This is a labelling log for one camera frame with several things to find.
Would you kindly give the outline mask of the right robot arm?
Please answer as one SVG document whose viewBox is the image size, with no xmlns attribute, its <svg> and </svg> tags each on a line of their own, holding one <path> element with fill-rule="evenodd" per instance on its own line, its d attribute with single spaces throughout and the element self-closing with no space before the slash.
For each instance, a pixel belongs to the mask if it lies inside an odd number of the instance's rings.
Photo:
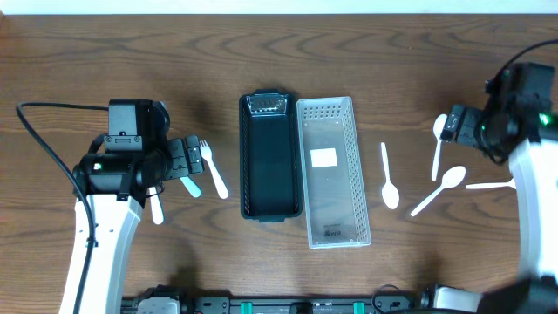
<svg viewBox="0 0 558 314">
<path fill-rule="evenodd" d="M 438 285 L 425 313 L 555 313 L 557 311 L 557 117 L 551 91 L 555 69 L 506 65 L 486 84 L 484 109 L 456 105 L 441 139 L 480 150 L 508 164 L 518 200 L 521 251 L 514 283 L 485 293 Z"/>
</svg>

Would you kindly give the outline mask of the white spoon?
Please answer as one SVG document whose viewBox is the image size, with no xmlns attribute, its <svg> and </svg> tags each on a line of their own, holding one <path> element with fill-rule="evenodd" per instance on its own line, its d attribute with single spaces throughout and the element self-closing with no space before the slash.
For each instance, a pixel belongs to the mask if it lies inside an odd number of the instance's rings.
<svg viewBox="0 0 558 314">
<path fill-rule="evenodd" d="M 446 120 L 447 120 L 447 115 L 440 114 L 440 116 L 438 116 L 438 118 L 435 120 L 432 128 L 432 132 L 436 140 L 436 147 L 435 147 L 433 160 L 432 160 L 432 173 L 431 173 L 432 181 L 437 180 L 437 176 L 439 172 L 439 161 L 440 161 L 441 142 L 442 142 L 440 136 L 444 130 Z"/>
<path fill-rule="evenodd" d="M 387 153 L 387 147 L 384 142 L 380 143 L 381 157 L 383 162 L 385 183 L 381 189 L 381 195 L 384 204 L 389 209 L 396 209 L 399 205 L 399 192 L 395 185 L 391 182 L 390 168 L 389 168 L 389 157 Z"/>
</svg>

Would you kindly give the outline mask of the white spoon diagonal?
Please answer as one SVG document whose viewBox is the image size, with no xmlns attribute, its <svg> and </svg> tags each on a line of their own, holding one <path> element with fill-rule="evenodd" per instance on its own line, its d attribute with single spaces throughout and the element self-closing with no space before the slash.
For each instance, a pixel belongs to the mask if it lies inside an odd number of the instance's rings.
<svg viewBox="0 0 558 314">
<path fill-rule="evenodd" d="M 422 212 L 443 190 L 456 188 L 466 177 L 466 168 L 456 166 L 448 169 L 442 176 L 441 183 L 430 195 L 428 195 L 411 213 L 411 217 Z"/>
</svg>

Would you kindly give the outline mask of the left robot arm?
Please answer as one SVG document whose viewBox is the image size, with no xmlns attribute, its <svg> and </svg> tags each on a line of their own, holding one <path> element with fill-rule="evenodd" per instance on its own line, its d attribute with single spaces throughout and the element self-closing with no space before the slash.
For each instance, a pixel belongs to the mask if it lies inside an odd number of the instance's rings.
<svg viewBox="0 0 558 314">
<path fill-rule="evenodd" d="M 72 175 L 76 233 L 60 306 L 63 313 L 118 313 L 134 233 L 147 203 L 164 221 L 160 194 L 179 179 L 193 197 L 191 175 L 204 170 L 197 136 L 168 139 L 170 118 L 160 101 L 116 99 L 107 133 L 95 138 Z"/>
</svg>

